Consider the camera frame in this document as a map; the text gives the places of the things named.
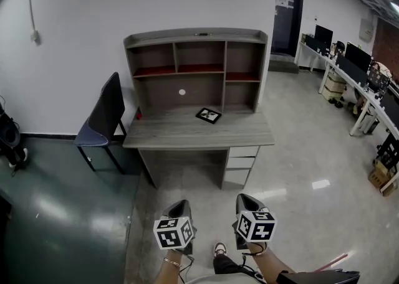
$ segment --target red shelf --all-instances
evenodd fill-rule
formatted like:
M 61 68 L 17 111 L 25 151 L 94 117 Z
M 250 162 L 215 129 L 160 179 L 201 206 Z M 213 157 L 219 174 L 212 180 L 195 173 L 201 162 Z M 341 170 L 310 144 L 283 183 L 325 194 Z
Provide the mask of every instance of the red shelf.
M 148 67 L 137 69 L 133 77 L 159 76 L 171 73 L 176 73 L 175 66 Z
M 223 73 L 223 64 L 180 65 L 178 72 L 180 73 L 222 72 Z
M 259 78 L 247 72 L 228 72 L 227 82 L 260 82 Z

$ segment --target polished concrete floor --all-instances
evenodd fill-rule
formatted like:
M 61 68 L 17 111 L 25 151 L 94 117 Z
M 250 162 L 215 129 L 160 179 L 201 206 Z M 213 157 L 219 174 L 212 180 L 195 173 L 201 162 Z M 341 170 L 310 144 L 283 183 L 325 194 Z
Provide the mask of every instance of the polished concrete floor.
M 313 271 L 347 253 L 335 268 L 360 271 L 360 283 L 392 283 L 399 274 L 399 191 L 382 197 L 367 180 L 376 145 L 387 134 L 379 125 L 372 136 L 349 136 L 355 120 L 317 93 L 320 81 L 316 73 L 269 72 L 262 107 L 276 145 L 261 148 L 243 192 L 277 214 L 270 247 L 294 270 Z M 213 273 L 213 245 L 219 240 L 241 262 L 231 224 L 242 191 L 220 190 L 211 172 L 206 166 L 176 166 L 165 172 L 157 191 L 140 181 L 142 244 L 128 252 L 140 257 L 140 267 L 127 265 L 127 275 L 138 273 L 126 277 L 127 284 L 153 283 L 164 256 L 153 221 L 180 199 L 190 201 L 198 229 L 187 279 Z
M 4 243 L 9 283 L 123 283 L 141 171 L 134 154 L 110 147 L 127 170 L 122 176 L 100 148 L 86 148 L 93 173 L 71 141 L 29 138 L 23 145 L 29 160 L 14 177 L 0 156 L 0 194 L 12 204 Z

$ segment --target cardboard box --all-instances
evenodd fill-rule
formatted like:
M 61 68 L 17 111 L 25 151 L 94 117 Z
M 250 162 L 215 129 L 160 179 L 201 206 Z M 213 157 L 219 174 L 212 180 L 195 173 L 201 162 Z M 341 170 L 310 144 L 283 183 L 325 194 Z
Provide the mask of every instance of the cardboard box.
M 325 87 L 331 92 L 343 93 L 345 91 L 345 86 L 346 83 L 336 82 L 335 80 L 331 79 L 330 76 L 328 76 L 327 80 L 325 81 Z
M 398 186 L 394 182 L 390 186 L 388 186 L 384 191 L 382 191 L 382 196 L 387 197 L 396 189 L 398 189 Z
M 323 91 L 322 91 L 322 96 L 329 100 L 331 98 L 335 98 L 337 100 L 339 100 L 339 98 L 341 98 L 342 93 L 339 92 L 331 92 L 326 86 L 324 86 Z
M 390 179 L 391 174 L 388 172 L 388 169 L 381 163 L 381 161 L 377 162 L 374 170 L 368 176 L 368 180 L 378 190 L 380 190 Z
M 339 74 L 337 74 L 337 72 L 334 72 L 333 70 L 329 72 L 329 77 L 335 82 L 343 83 L 344 85 L 347 84 L 347 82 Z

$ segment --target brick wall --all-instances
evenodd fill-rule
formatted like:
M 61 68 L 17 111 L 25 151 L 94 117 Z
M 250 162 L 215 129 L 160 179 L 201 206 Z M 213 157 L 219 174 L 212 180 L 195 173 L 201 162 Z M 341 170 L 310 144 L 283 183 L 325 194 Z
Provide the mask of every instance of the brick wall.
M 373 57 L 390 69 L 396 81 L 399 80 L 399 29 L 382 19 L 378 19 Z

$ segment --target glass door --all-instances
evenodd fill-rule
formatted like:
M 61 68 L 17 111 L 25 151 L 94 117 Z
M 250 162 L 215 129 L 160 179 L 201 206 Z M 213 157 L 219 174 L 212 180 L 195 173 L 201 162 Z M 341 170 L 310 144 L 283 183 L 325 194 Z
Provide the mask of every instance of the glass door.
M 295 56 L 298 45 L 303 0 L 276 0 L 272 54 Z

